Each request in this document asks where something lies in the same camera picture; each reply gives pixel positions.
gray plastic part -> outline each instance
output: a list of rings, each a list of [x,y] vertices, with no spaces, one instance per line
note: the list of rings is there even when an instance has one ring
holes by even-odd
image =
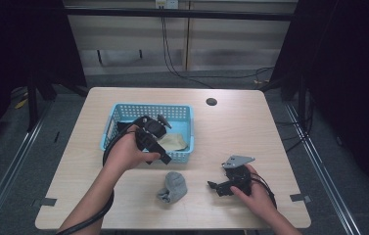
[[[244,165],[246,163],[250,163],[250,162],[253,162],[253,161],[254,161],[253,157],[244,157],[244,156],[232,155],[227,160],[227,162],[223,164],[223,168],[236,168],[240,165]]]

hand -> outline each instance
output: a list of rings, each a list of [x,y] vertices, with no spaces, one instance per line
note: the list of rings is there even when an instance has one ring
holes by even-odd
[[[253,166],[249,164],[245,164],[248,170],[251,173],[257,174],[256,170]],[[251,184],[252,193],[250,196],[247,196],[244,192],[242,192],[239,188],[232,186],[230,190],[245,203],[245,205],[253,212],[254,214],[264,218],[269,213],[276,212],[275,207],[272,204],[272,201],[269,198],[264,187],[258,182],[252,181]]]
[[[142,162],[152,162],[160,158],[159,153],[144,153],[136,147],[135,131],[139,127],[132,125],[126,134],[112,147],[105,165],[127,171]]]

black tool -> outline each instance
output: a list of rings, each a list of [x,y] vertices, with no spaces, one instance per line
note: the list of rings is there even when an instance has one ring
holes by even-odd
[[[211,189],[214,189],[219,197],[232,196],[233,192],[230,190],[231,186],[238,187],[242,192],[249,196],[252,193],[252,181],[254,181],[264,187],[269,195],[270,200],[272,201],[273,206],[277,208],[275,195],[270,190],[270,187],[266,181],[264,181],[264,179],[259,175],[251,173],[245,166],[246,163],[251,161],[254,161],[254,158],[231,156],[226,163],[222,164],[229,180],[219,184],[208,181],[208,186]]]

finger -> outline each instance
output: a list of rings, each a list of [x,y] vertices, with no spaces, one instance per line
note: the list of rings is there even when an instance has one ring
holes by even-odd
[[[152,162],[158,160],[161,157],[159,153],[141,153],[141,157],[145,160],[145,162]]]
[[[127,131],[128,132],[133,132],[133,131],[136,131],[136,129],[138,129],[138,128],[139,128],[138,125],[133,124],[133,125],[129,126]]]
[[[250,164],[245,164],[245,166],[248,168],[248,170],[251,172],[251,173],[255,173],[257,174],[257,171],[254,169],[253,166],[251,166]]]
[[[249,196],[242,192],[242,190],[240,190],[238,187],[231,186],[230,190],[233,192],[234,195],[240,198],[242,202],[247,203],[249,201]]]

gray floor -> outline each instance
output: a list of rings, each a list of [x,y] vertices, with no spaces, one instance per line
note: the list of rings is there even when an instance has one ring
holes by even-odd
[[[160,65],[162,62],[163,59],[160,57],[158,57],[157,61],[151,61],[151,63],[159,63]],[[206,60],[206,65],[211,66],[211,64],[214,63]],[[228,76],[228,78],[193,77],[191,79],[201,81],[213,88],[255,89],[263,84],[257,83],[258,81],[265,82],[268,79],[271,75],[271,70],[264,72],[258,77],[229,77],[253,74],[254,69],[257,69],[255,68],[256,66],[252,65],[248,70],[219,70],[220,66],[218,66],[212,71],[181,71],[180,74]],[[178,77],[170,72],[158,70],[157,67],[151,70],[142,70],[145,72],[118,73],[116,75],[101,73],[100,69],[99,64],[97,66],[89,66],[89,71],[94,70],[93,75],[87,76],[89,87],[207,88],[205,85],[188,78]],[[84,98],[71,93],[65,88],[57,86],[56,89],[59,95],[51,105],[51,109],[44,119],[42,128],[23,163],[17,180],[12,185],[8,197],[0,210],[0,234],[54,233],[53,231],[40,231],[35,228],[34,220],[39,208],[33,207],[32,202],[45,196],[84,102]],[[26,135],[25,130],[28,124],[27,106],[19,110],[14,109],[14,105],[20,100],[21,95],[21,91],[14,94],[15,98],[12,105],[0,122],[0,181]],[[291,121],[286,110],[286,104],[281,101],[280,93],[277,89],[266,92],[265,97],[283,144],[286,149],[289,149],[299,139],[296,137],[296,129],[292,125],[286,124],[286,122]],[[45,107],[45,104],[40,99],[41,107]],[[356,166],[349,151],[338,145],[335,131],[330,128],[329,123],[319,114],[318,110],[315,111],[313,120],[310,135],[324,162],[324,166],[332,175],[335,184],[350,208],[361,234],[369,234],[369,178]],[[306,206],[312,224],[309,228],[301,230],[303,234],[346,234],[304,147],[302,145],[296,146],[295,149],[288,153],[288,158],[301,192],[311,199],[311,202],[306,204]],[[267,230],[262,230],[258,233],[272,234],[271,231]],[[242,233],[241,231],[200,231],[199,234]]]

